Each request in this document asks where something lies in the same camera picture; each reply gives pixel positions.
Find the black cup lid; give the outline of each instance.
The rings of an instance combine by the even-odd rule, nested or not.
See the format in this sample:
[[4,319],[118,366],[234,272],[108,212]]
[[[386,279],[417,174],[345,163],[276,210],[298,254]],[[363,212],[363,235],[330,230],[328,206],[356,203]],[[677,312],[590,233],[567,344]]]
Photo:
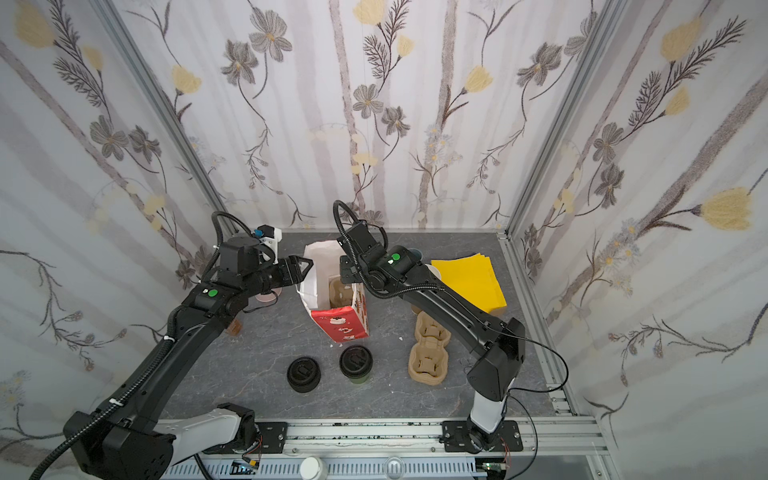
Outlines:
[[344,350],[339,358],[341,372],[351,379],[368,375],[373,367],[373,355],[362,345],[353,345]]
[[303,356],[291,362],[286,377],[290,387],[298,393],[311,392],[320,383],[320,365]]

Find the marble surface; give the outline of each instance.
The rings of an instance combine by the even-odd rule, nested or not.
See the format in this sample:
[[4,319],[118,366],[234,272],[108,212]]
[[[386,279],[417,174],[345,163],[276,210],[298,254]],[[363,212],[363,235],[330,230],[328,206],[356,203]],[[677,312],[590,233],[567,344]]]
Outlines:
[[[333,233],[286,233],[280,256],[303,254],[304,246],[335,239]],[[391,233],[390,245],[418,248],[425,261],[450,260],[483,253],[491,262],[507,300],[507,317],[521,321],[502,250],[494,233]],[[312,321],[294,289],[283,289],[275,306],[240,314],[243,329],[237,337],[222,334],[197,360],[166,406],[165,418],[185,418],[233,402],[256,412],[257,418],[405,418],[467,416],[474,390],[464,369],[472,357],[458,341],[451,341],[449,372],[438,386],[414,382],[407,360],[415,344],[416,315],[401,299],[367,296],[370,337],[338,344]],[[251,306],[258,303],[251,300]],[[362,385],[352,384],[339,370],[339,355],[349,345],[361,344],[373,354],[373,370]],[[294,392],[286,380],[288,365],[298,356],[311,356],[322,379],[312,392]],[[526,360],[515,385],[546,388],[535,351]],[[548,395],[515,392],[532,415],[554,415]],[[510,400],[509,415],[525,415]]]

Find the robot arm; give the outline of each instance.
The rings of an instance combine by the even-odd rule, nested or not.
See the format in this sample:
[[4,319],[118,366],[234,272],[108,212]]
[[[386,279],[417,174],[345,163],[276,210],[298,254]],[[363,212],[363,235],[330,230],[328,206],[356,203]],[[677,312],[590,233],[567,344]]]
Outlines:
[[84,472],[109,479],[160,478],[169,465],[212,445],[247,449],[255,442],[253,411],[231,404],[194,419],[158,419],[195,361],[248,305],[250,297],[296,285],[310,271],[312,260],[295,255],[276,259],[264,243],[255,236],[239,236],[219,245],[217,278],[204,278],[171,314],[175,333],[169,331],[169,335],[175,338],[162,363],[128,400],[116,400],[146,375],[164,342],[157,344],[109,400],[93,413],[76,412],[67,421],[64,433],[69,439],[118,403],[119,408],[72,445]]
[[[343,208],[352,219],[345,229],[338,215]],[[477,363],[467,373],[475,389],[475,402],[468,418],[471,453],[487,449],[496,440],[507,400],[523,360],[525,327],[516,319],[508,323],[483,312],[440,281],[420,258],[400,245],[389,249],[376,241],[365,222],[358,220],[342,202],[334,203],[339,232],[337,240],[347,253],[340,260],[344,283],[364,283],[380,298],[400,296],[416,305],[459,338]]]

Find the yellow paper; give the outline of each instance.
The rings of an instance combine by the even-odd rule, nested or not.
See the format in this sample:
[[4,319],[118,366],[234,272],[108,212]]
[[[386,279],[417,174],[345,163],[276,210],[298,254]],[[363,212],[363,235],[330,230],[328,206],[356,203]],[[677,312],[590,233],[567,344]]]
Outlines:
[[440,272],[445,285],[450,286],[480,310],[490,313],[507,306],[491,259],[485,255],[477,253],[457,260],[433,260],[432,265]]

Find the electrical wire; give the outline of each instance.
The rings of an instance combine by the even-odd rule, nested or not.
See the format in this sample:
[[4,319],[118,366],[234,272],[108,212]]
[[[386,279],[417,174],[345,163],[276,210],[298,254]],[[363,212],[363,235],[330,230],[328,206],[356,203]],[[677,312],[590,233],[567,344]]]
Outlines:
[[253,448],[251,450],[249,450],[248,452],[243,453],[240,456],[249,466],[255,467],[255,465],[253,463],[251,463],[253,460],[251,460],[250,458],[246,457],[246,455],[250,455],[251,453],[255,452],[256,449],[259,449],[258,464],[261,465],[261,447],[262,447],[263,441],[264,441],[264,437],[262,435],[259,435],[259,440],[253,446]]
[[[388,298],[394,298],[396,296],[401,296],[404,293],[407,292],[415,292],[415,291],[421,291],[421,290],[439,290],[439,291],[445,291],[445,288],[440,285],[434,285],[431,283],[418,283],[416,285],[407,286],[401,290],[397,290],[395,292],[391,293],[381,293],[375,288],[373,288],[373,285],[368,281],[365,275],[362,274],[362,267],[360,265],[360,258],[358,257],[358,252],[355,249],[355,244],[352,242],[352,238],[349,236],[349,234],[346,232],[346,228],[344,228],[344,225],[341,221],[341,217],[339,216],[339,208],[341,207],[342,210],[346,212],[347,215],[349,215],[349,218],[352,219],[352,223],[360,222],[358,220],[357,216],[355,215],[355,212],[352,211],[351,208],[341,200],[336,200],[333,202],[333,220],[336,222],[336,228],[339,229],[339,233],[341,233],[342,238],[344,239],[344,243],[349,245],[349,258],[352,260],[353,265],[355,268],[361,273],[360,279],[362,280],[362,284],[365,286],[366,290],[368,290],[371,295],[373,295],[376,298],[380,298],[382,300],[388,299]],[[382,232],[382,236],[384,237],[384,244],[386,246],[389,245],[389,239],[386,236],[386,231],[384,230],[384,227],[378,227],[379,231]]]
[[224,212],[222,210],[217,210],[213,212],[210,215],[210,220],[214,223],[214,230],[216,231],[216,247],[214,249],[214,252],[211,254],[210,259],[208,260],[208,263],[206,264],[205,268],[203,268],[203,274],[200,276],[202,281],[208,281],[213,276],[214,271],[212,269],[216,264],[216,260],[219,259],[219,249],[221,248],[221,244],[224,243],[224,233],[221,230],[221,222],[219,221],[219,217],[224,217],[232,220],[234,223],[237,223],[237,225],[239,225],[240,228],[245,230],[248,233],[248,235],[250,235],[253,238],[256,238],[256,234],[241,219],[235,217],[233,214],[229,214],[228,212]]
[[205,468],[205,464],[203,463],[203,459],[200,458],[200,454],[194,454],[194,461],[197,463],[197,467],[200,469],[200,473],[203,474],[203,478],[205,478],[205,480],[216,480],[210,475],[208,469]]
[[520,406],[525,411],[525,414],[528,416],[528,421],[531,422],[531,427],[533,428],[533,435],[535,440],[534,440],[534,447],[533,447],[533,457],[531,457],[531,461],[528,462],[525,468],[523,468],[520,472],[515,473],[511,477],[505,477],[504,480],[512,480],[513,478],[517,478],[520,475],[524,474],[531,467],[531,465],[533,465],[533,462],[536,459],[536,455],[538,454],[538,432],[536,432],[536,424],[533,423],[533,418],[531,417],[531,414],[528,413],[528,409],[525,408],[525,405],[523,405],[523,403],[520,400],[516,399],[513,396],[509,396],[509,398],[515,400],[518,404],[520,404]]
[[136,381],[127,387],[119,398],[115,399],[114,402],[111,402],[110,405],[104,411],[99,413],[93,420],[91,420],[90,423],[79,429],[73,435],[67,437],[67,439],[64,440],[58,447],[53,449],[51,453],[49,453],[48,456],[46,456],[43,461],[40,462],[37,468],[35,468],[35,470],[29,476],[29,480],[40,480],[45,471],[48,470],[48,467],[53,465],[53,462],[55,462],[57,458],[69,450],[70,447],[72,447],[75,443],[79,442],[85,434],[94,430],[102,422],[108,419],[113,413],[115,413],[121,406],[125,405],[127,401],[136,393],[136,391],[138,391],[139,388],[144,384],[144,382],[146,382],[147,379],[154,373],[154,371],[157,370],[157,367],[160,366],[163,360],[165,360],[165,357],[168,355],[175,344],[173,337],[176,334],[176,314],[183,307],[183,305],[179,305],[168,314],[166,339],[163,339],[163,342],[159,346],[159,350],[157,353],[155,353],[155,356],[150,362],[149,366],[141,373],[141,375],[139,375]]
[[563,386],[565,386],[565,383],[568,381],[568,377],[570,376],[570,371],[568,370],[568,362],[566,362],[566,361],[565,361],[565,359],[563,358],[563,356],[562,356],[562,355],[560,355],[559,353],[557,353],[557,352],[556,352],[554,349],[552,349],[552,348],[551,348],[551,347],[549,347],[549,346],[546,346],[544,343],[541,343],[541,342],[537,342],[536,340],[533,340],[533,339],[525,338],[524,336],[517,336],[517,335],[513,335],[513,334],[511,334],[511,333],[502,332],[502,331],[499,331],[499,330],[496,330],[496,329],[492,329],[492,328],[491,328],[491,327],[489,327],[489,326],[487,326],[486,328],[488,328],[488,329],[489,329],[489,330],[491,330],[492,332],[496,332],[496,333],[498,333],[499,335],[506,335],[506,336],[510,336],[510,337],[512,337],[513,339],[524,340],[524,341],[526,341],[526,342],[535,343],[536,345],[538,345],[538,346],[540,346],[540,347],[546,348],[546,349],[547,349],[547,350],[549,350],[550,352],[552,352],[552,353],[554,353],[555,355],[557,355],[557,356],[558,356],[558,358],[560,359],[560,361],[561,361],[561,362],[563,362],[563,365],[565,365],[565,379],[563,380],[563,383],[561,383],[560,385],[558,385],[558,386],[556,386],[556,387],[554,387],[554,388],[552,388],[552,389],[547,389],[547,390],[533,390],[533,389],[523,389],[523,388],[521,388],[521,387],[512,387],[512,388],[510,388],[510,389],[508,390],[508,392],[510,392],[510,391],[512,391],[512,390],[520,390],[520,391],[522,391],[522,392],[533,392],[533,393],[550,393],[550,392],[555,392],[555,391],[557,391],[557,390],[560,390],[560,389],[562,389],[562,388],[563,388]]
[[243,313],[253,313],[253,312],[257,311],[257,310],[261,310],[262,308],[267,308],[268,306],[272,306],[272,305],[276,304],[277,300],[280,300],[280,296],[277,295],[277,293],[275,293],[274,290],[270,290],[270,293],[272,293],[275,296],[275,301],[274,302],[270,303],[269,305],[255,306],[252,309],[243,310]]

